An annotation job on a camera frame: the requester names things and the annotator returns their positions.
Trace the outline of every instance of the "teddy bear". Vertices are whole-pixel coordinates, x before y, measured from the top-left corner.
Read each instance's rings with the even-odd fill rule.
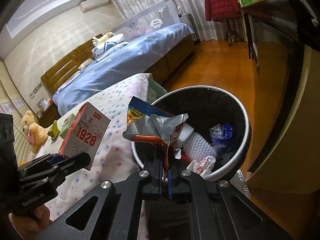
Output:
[[[31,145],[31,152],[37,153],[40,146],[48,139],[46,130],[35,123],[35,119],[30,110],[22,117],[21,124],[23,132],[28,136],[28,142]]]
[[[108,31],[105,35],[103,35],[101,38],[97,38],[97,37],[92,37],[92,44],[96,47],[99,44],[103,43],[104,41],[106,41],[107,39],[109,39],[110,37],[113,36],[112,31]]]

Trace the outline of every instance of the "white bin rim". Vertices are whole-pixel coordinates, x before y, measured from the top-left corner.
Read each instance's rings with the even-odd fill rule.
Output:
[[[155,105],[156,103],[158,103],[159,101],[161,101],[163,98],[166,98],[174,93],[177,93],[179,91],[182,90],[186,90],[186,89],[191,89],[191,88],[208,88],[208,89],[213,89],[213,90],[218,90],[221,91],[223,93],[228,94],[229,96],[231,96],[240,106],[243,115],[244,115],[244,121],[245,121],[245,131],[244,131],[244,137],[242,140],[242,143],[240,145],[240,147],[238,148],[237,152],[235,153],[235,155],[233,155],[233,157],[225,164],[223,165],[221,168],[217,169],[216,171],[210,173],[209,175],[204,176],[204,179],[206,180],[210,180],[210,181],[216,181],[220,178],[222,178],[223,176],[225,176],[238,162],[238,160],[240,159],[242,152],[245,148],[245,145],[247,143],[247,140],[249,138],[249,130],[250,130],[250,123],[249,123],[249,117],[247,114],[247,111],[245,110],[243,104],[241,103],[241,101],[235,97],[233,94],[231,94],[230,92],[222,89],[222,88],[218,88],[218,87],[213,87],[213,86],[204,86],[204,85],[198,85],[198,86],[188,86],[188,87],[183,87],[177,90],[174,90],[172,92],[169,92],[167,94],[165,94],[164,96],[158,98],[156,101],[154,101],[152,103],[152,105]],[[136,162],[138,163],[138,165],[140,166],[140,168],[143,169],[143,163],[140,160],[136,147],[135,147],[135,142],[132,142],[132,150],[133,150],[133,156],[136,160]]]

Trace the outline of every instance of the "wooden stand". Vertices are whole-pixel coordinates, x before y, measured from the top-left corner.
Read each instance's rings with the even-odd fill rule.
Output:
[[[229,46],[232,45],[232,35],[235,36],[235,41],[237,41],[239,39],[239,41],[243,41],[239,34],[237,33],[237,31],[233,31],[231,30],[231,25],[230,25],[230,22],[229,22],[229,19],[226,18],[226,23],[227,23],[227,31],[226,31],[226,35],[225,35],[225,41],[229,40]]]

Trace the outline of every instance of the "metal screw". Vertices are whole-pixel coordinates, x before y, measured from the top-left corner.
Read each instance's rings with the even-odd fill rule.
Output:
[[[191,171],[189,171],[189,170],[183,170],[183,171],[181,171],[181,174],[182,174],[182,176],[188,177],[188,176],[191,175]]]
[[[109,187],[111,187],[111,183],[110,183],[110,181],[103,181],[103,182],[101,182],[100,186],[102,188],[109,188]]]
[[[139,172],[139,176],[140,177],[146,177],[146,176],[148,176],[149,175],[149,171],[140,171]]]
[[[229,182],[226,180],[220,180],[219,181],[219,185],[220,187],[228,187],[229,186]]]

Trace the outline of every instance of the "wooden floor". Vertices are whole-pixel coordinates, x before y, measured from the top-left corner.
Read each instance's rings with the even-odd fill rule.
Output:
[[[162,84],[168,91],[193,85],[210,85],[234,94],[246,108],[253,126],[254,81],[248,46],[245,42],[201,42]]]
[[[238,42],[229,47],[227,41],[201,42],[196,46],[196,52],[162,84],[168,92],[192,85],[216,86],[234,94],[246,108],[253,128],[255,87],[247,43]],[[247,170],[250,150],[243,165],[244,173]],[[312,213],[310,203],[314,196],[280,194],[258,189],[251,189],[250,194],[251,200],[294,239],[302,239]]]

